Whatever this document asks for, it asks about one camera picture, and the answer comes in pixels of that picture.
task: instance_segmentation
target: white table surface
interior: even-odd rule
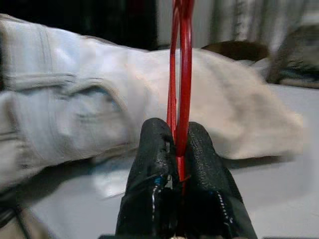
[[[258,238],[319,237],[319,91],[270,85],[301,113],[309,143],[302,155],[231,162]],[[30,209],[57,239],[97,239],[113,234],[121,196],[102,199],[81,165],[54,169],[30,187]]]

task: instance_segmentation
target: white cloth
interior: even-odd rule
[[[115,46],[4,14],[0,30],[0,190],[45,166],[121,154],[136,147],[146,119],[166,119],[169,51]],[[253,70],[200,49],[193,49],[190,114],[227,158],[303,145],[301,117]]]

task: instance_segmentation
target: red handle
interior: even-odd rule
[[[167,106],[167,124],[176,144],[176,160],[180,181],[185,179],[184,155],[187,143],[191,88],[191,17],[194,0],[173,0],[173,21],[170,47],[170,79]],[[176,125],[175,51],[180,28],[180,92],[179,114]]]

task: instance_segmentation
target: dark background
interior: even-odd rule
[[[120,45],[157,48],[156,0],[0,0],[0,12]]]

